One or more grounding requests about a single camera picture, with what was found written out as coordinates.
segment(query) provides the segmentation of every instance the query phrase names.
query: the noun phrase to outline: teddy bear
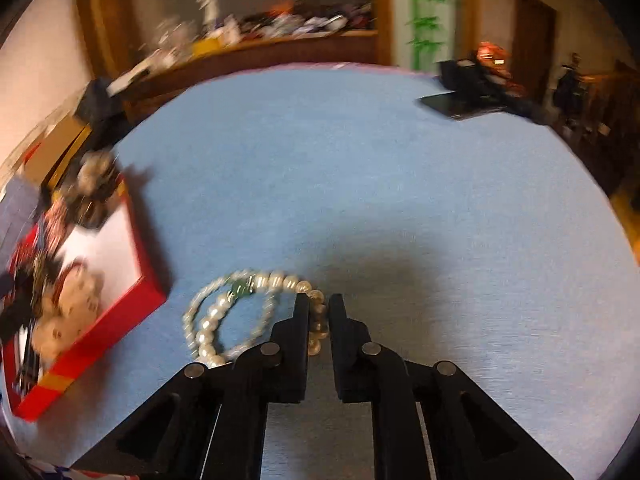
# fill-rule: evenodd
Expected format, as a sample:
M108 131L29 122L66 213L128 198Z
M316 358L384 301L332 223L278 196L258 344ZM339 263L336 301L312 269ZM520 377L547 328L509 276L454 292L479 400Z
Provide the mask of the teddy bear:
M75 261L64 269L42 298L42 316L36 323L31 346L51 364L90 327L100 311L101 276Z

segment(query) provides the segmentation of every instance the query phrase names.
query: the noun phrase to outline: door frame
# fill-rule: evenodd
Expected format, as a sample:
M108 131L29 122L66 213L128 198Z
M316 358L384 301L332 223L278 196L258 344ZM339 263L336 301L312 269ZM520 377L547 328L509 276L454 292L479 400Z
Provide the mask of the door frame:
M516 41L516 27L517 27L517 23L518 23L518 6L522 4L522 2L525 0L514 0L513 1L513 38L511 40L511 55L513 56L514 53L514 45L515 45L515 41ZM540 101L541 103L544 102L545 96L546 96L546 92L548 90L548 86L549 86L549 77L551 76L551 70L553 69L553 65L554 65L554 56L556 54L556 32L558 31L558 11L556 9L554 9L553 7L551 7L550 5L547 5L545 2L543 2L542 0L526 0L530 3L535 4L536 6L545 9L545 12L549 12L550 14L553 15L553 31L552 31L552 35L551 35L551 44L547 45L547 47L549 48L550 51L550 62L549 62L549 66L546 69L545 72L545 91L542 95L542 100Z
M454 56L457 59L478 48L482 21L482 0L456 0Z

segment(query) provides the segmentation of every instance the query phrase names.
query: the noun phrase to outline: wooden shelf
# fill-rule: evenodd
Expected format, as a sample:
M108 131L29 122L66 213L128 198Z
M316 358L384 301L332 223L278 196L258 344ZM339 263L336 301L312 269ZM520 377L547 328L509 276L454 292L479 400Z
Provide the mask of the wooden shelf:
M134 82L122 92L133 121L155 110L191 86L242 70L288 63L378 63L376 30L347 30L331 34L243 41L232 47L193 57L185 63Z

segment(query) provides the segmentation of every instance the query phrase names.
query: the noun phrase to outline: blue table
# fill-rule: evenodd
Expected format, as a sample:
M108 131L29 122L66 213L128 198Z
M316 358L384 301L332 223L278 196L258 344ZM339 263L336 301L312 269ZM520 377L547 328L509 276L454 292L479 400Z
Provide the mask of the blue table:
M549 129L420 107L424 76L273 70L190 89L117 148L172 280L167 303L77 381L22 448L71 463L189 360L180 316L213 277L283 269L405 358L457 362L575 480L595 480L640 410L638 268L606 197ZM220 328L244 339L259 299ZM278 308L287 317L292 298ZM263 479L372 478L369 409L270 409Z

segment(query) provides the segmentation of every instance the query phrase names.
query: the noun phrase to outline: metal pin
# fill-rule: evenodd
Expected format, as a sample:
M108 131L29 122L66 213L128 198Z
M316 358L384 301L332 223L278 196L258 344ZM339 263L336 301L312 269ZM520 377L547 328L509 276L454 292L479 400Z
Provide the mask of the metal pin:
M378 355L382 352L382 346L378 343L374 343L373 341L369 341L368 343L364 343L360 348L364 355Z
M458 371L458 368L451 361L440 361L436 366L436 370L442 375L452 376Z
M267 341L260 346L260 353L265 356L274 356L280 351L280 345L273 341Z
M191 363L184 367L184 374L190 379L195 379L200 377L204 373L204 370L206 370L205 365L201 363Z

